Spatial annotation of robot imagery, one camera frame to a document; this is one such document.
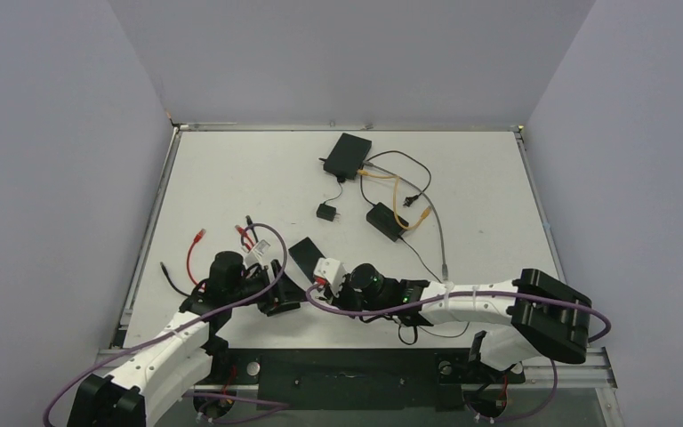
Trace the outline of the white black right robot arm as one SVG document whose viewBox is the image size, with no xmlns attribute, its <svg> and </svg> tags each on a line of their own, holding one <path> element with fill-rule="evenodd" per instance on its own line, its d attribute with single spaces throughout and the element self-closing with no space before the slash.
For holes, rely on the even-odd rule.
<svg viewBox="0 0 683 427">
<path fill-rule="evenodd" d="M 390 318 L 405 327 L 463 323 L 488 326 L 466 356 L 468 372 L 487 380 L 527 359 L 582 364 L 589 343 L 591 300 L 541 270 L 481 285 L 383 276 L 372 264 L 346 271 L 321 258 L 312 273 L 322 299 L 314 306 L 350 318 Z"/>
</svg>

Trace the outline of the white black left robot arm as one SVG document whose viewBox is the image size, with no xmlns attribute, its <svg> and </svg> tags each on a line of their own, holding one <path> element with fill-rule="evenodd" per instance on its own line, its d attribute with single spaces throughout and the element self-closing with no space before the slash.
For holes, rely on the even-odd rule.
<svg viewBox="0 0 683 427">
<path fill-rule="evenodd" d="M 284 280 L 285 261 L 245 266 L 242 255 L 216 254 L 209 275 L 153 339 L 123 351 L 127 360 L 105 375 L 81 377 L 69 426 L 152 426 L 193 385 L 229 373 L 228 344 L 218 331 L 235 308 L 274 309 L 271 292 Z"/>
</svg>

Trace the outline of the small black labelled switch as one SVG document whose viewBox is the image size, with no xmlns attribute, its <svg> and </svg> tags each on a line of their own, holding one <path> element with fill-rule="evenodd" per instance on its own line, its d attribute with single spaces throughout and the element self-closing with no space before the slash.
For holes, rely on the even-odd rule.
<svg viewBox="0 0 683 427">
<path fill-rule="evenodd" d="M 317 262 L 324 258 L 323 253 L 318 249 L 310 237 L 305 237 L 288 249 L 288 252 L 299 267 L 303 276 L 311 283 L 314 283 L 314 271 Z"/>
</svg>

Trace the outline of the large black network switch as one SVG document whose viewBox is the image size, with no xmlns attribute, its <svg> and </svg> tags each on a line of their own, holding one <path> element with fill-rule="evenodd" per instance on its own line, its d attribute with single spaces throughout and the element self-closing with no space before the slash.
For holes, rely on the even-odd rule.
<svg viewBox="0 0 683 427">
<path fill-rule="evenodd" d="M 354 180 L 371 147 L 370 140 L 343 133 L 325 158 L 323 170 L 340 182 Z"/>
</svg>

